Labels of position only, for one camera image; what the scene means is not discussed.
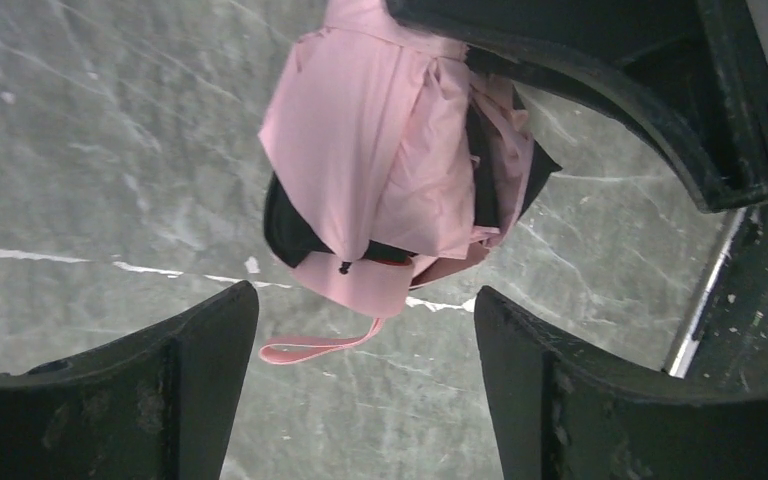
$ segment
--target pink umbrella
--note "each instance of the pink umbrella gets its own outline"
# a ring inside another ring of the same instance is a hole
[[[510,80],[471,72],[466,52],[398,25],[384,0],[331,0],[324,27],[293,47],[259,135],[275,171],[267,241],[300,284],[376,320],[363,337],[275,338],[265,361],[363,343],[411,288],[480,263],[516,224],[534,149],[526,112]],[[491,225],[477,215],[486,195]]]

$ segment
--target floor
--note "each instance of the floor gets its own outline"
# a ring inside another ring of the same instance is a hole
[[[367,320],[293,284],[260,235],[255,139],[325,0],[0,0],[0,372],[259,282],[258,342]],[[252,361],[223,478],[501,478],[471,299],[489,284],[659,368],[721,218],[623,127],[522,87],[565,170],[505,248],[362,348]]]

